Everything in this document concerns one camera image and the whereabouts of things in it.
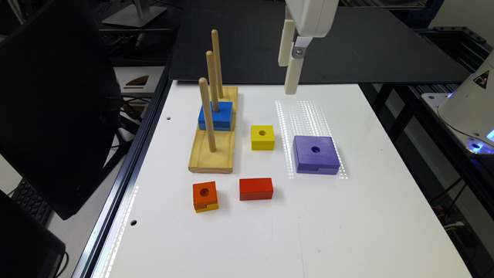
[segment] purple block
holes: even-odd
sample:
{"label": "purple block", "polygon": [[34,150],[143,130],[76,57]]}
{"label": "purple block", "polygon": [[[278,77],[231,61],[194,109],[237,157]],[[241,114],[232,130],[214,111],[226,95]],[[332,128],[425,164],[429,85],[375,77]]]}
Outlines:
{"label": "purple block", "polygon": [[293,154],[297,173],[335,175],[340,169],[331,137],[295,136]]}

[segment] white robot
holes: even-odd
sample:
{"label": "white robot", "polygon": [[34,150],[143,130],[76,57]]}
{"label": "white robot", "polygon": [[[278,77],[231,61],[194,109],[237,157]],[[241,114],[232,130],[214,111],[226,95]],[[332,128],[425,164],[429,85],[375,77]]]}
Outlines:
{"label": "white robot", "polygon": [[[285,93],[295,94],[303,57],[312,38],[323,38],[330,31],[339,0],[286,0],[285,25],[279,46],[278,64],[288,66]],[[295,28],[299,35],[293,42]]]}
{"label": "white robot", "polygon": [[494,155],[494,55],[453,93],[424,93],[422,98],[473,156]]}

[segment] wooden block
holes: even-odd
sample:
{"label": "wooden block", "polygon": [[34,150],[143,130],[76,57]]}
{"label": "wooden block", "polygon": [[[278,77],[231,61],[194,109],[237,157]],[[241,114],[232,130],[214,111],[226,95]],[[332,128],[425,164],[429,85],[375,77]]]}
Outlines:
{"label": "wooden block", "polygon": [[195,212],[199,213],[199,212],[207,212],[207,211],[210,211],[210,210],[213,210],[213,209],[218,209],[219,206],[218,206],[218,203],[216,204],[212,204],[212,205],[207,205],[206,208],[202,208],[202,209],[196,209]]}
{"label": "wooden block", "polygon": [[275,149],[275,131],[272,125],[252,125],[250,140],[253,151],[272,151]]}
{"label": "wooden block", "polygon": [[233,103],[232,130],[215,131],[216,151],[210,152],[208,135],[199,126],[195,131],[194,146],[188,170],[193,173],[229,174],[233,170],[233,151],[235,148],[235,115],[237,111],[238,87],[223,87],[221,101]]}
{"label": "wooden block", "polygon": [[271,199],[272,192],[271,178],[240,179],[240,201]]}
{"label": "wooden block", "polygon": [[218,203],[216,182],[203,182],[192,185],[194,209],[204,209],[207,205]]}
{"label": "wooden block", "polygon": [[274,144],[252,144],[253,151],[273,151],[274,149]]}
{"label": "wooden block", "polygon": [[340,169],[331,137],[295,136],[293,156],[297,173],[336,175]]}

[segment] blue block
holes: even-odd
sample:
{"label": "blue block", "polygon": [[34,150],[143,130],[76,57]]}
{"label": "blue block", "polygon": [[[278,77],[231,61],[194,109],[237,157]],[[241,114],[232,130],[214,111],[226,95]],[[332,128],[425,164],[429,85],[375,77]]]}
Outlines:
{"label": "blue block", "polygon": [[331,137],[295,136],[293,155],[297,173],[335,175],[340,169]]}
{"label": "blue block", "polygon": [[[211,114],[213,116],[213,127],[215,128],[215,131],[230,131],[232,129],[233,102],[218,102],[219,112],[217,113],[212,112],[212,105],[213,104],[211,103]],[[201,107],[198,122],[199,129],[205,131],[206,123],[203,107]]]}
{"label": "blue block", "polygon": [[[199,129],[201,131],[205,131],[206,130],[206,124],[199,124]],[[229,127],[215,127],[215,131],[232,131],[232,129]]]}

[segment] computer monitor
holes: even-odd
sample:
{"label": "computer monitor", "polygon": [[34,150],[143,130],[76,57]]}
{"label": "computer monitor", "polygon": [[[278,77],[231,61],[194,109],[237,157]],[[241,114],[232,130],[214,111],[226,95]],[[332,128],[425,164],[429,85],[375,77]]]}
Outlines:
{"label": "computer monitor", "polygon": [[122,97],[87,0],[48,0],[0,42],[0,154],[62,218],[99,185]]}

